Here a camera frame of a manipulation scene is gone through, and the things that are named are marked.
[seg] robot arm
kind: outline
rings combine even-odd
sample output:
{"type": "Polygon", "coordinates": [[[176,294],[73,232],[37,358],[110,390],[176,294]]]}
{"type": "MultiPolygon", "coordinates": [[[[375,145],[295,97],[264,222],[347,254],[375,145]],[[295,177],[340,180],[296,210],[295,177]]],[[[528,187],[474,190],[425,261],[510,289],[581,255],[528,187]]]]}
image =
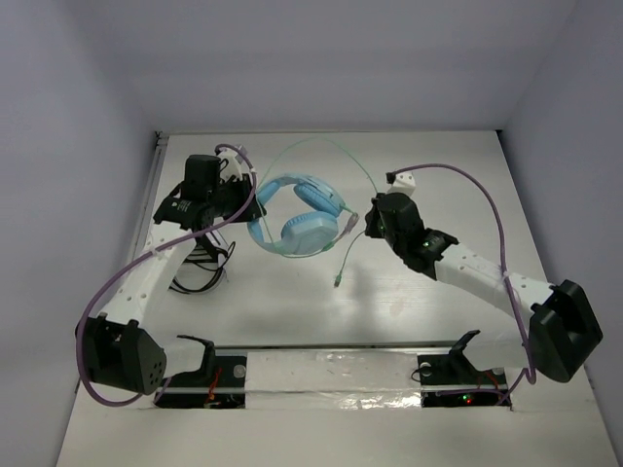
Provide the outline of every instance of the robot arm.
{"type": "MultiPolygon", "coordinates": [[[[166,249],[162,246],[181,234],[211,227],[216,218],[227,219],[241,209],[251,194],[248,174],[243,174],[237,153],[224,150],[215,156],[191,156],[184,181],[158,208],[144,253],[155,258],[133,269],[98,316],[87,320],[83,357],[90,381],[128,391],[151,394],[164,377],[197,374],[210,378],[214,345],[189,336],[158,341],[146,323],[149,310],[162,302],[184,259],[199,243],[216,256],[205,237],[189,238],[166,249]]],[[[233,222],[249,222],[262,212],[253,200],[233,222]]]]}
{"type": "MultiPolygon", "coordinates": [[[[387,194],[377,194],[372,200],[372,210],[366,215],[366,235],[384,238],[409,269],[454,285],[514,317],[500,266],[475,254],[455,237],[426,228],[410,199],[415,184],[411,182],[411,189],[405,189],[411,179],[404,177],[411,175],[401,175],[391,180],[387,194]]],[[[569,381],[603,338],[584,291],[568,280],[556,286],[516,273],[509,273],[508,278],[528,328],[534,366],[555,381],[569,381]]],[[[495,352],[489,352],[490,365],[482,360],[469,362],[467,343],[476,334],[478,331],[459,340],[459,357],[467,366],[464,370],[500,366],[492,355],[495,352]]],[[[515,347],[517,351],[510,361],[506,358],[504,366],[525,366],[526,352],[519,339],[515,347]]]]}

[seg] headphone ear cup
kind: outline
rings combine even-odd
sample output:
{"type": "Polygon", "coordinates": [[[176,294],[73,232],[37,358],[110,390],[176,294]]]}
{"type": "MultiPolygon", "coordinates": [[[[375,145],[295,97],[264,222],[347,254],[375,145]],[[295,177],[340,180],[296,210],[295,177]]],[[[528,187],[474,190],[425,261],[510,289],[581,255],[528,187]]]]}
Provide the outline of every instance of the headphone ear cup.
{"type": "Polygon", "coordinates": [[[310,255],[338,235],[338,220],[326,212],[308,212],[293,217],[281,229],[282,250],[290,255],[310,255]]]}
{"type": "Polygon", "coordinates": [[[326,212],[336,218],[342,212],[340,204],[330,199],[314,185],[301,183],[294,187],[294,193],[302,202],[316,211],[326,212]]]}

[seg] gray wall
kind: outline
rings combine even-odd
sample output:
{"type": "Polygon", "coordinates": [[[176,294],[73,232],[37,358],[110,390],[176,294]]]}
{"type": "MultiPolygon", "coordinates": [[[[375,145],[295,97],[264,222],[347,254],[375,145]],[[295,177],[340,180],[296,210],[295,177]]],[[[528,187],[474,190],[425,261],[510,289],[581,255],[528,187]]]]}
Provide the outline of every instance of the gray wall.
{"type": "Polygon", "coordinates": [[[581,0],[502,133],[551,280],[585,286],[605,339],[589,360],[623,450],[623,2],[581,0]]]}
{"type": "Polygon", "coordinates": [[[575,0],[64,0],[158,129],[502,128],[575,0]]]}
{"type": "Polygon", "coordinates": [[[0,2],[0,464],[54,465],[74,326],[123,261],[153,133],[51,1],[0,2]]]}

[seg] light blue headphones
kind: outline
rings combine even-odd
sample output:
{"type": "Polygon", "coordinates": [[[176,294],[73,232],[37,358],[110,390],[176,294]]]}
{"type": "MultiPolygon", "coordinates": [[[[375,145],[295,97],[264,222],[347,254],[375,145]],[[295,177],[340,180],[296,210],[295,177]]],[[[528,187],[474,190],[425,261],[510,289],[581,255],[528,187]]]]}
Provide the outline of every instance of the light blue headphones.
{"type": "MultiPolygon", "coordinates": [[[[332,247],[340,231],[338,217],[344,210],[348,210],[342,197],[319,178],[302,173],[285,173],[260,187],[256,193],[257,200],[266,205],[279,189],[287,185],[294,185],[295,195],[314,211],[300,214],[286,222],[281,229],[281,239],[275,244],[264,240],[259,219],[251,221],[248,223],[251,238],[266,251],[280,255],[310,255],[332,247]]],[[[348,221],[348,232],[358,219],[355,216],[353,213],[348,221]]],[[[338,239],[347,233],[347,229],[338,239]]]]}

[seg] white backdrop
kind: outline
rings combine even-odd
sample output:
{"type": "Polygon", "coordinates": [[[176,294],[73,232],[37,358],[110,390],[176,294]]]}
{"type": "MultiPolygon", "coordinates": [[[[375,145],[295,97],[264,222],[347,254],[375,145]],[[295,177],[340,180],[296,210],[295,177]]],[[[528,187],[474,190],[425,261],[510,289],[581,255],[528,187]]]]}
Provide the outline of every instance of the white backdrop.
{"type": "Polygon", "coordinates": [[[157,129],[498,129],[574,0],[64,0],[157,129]]]}

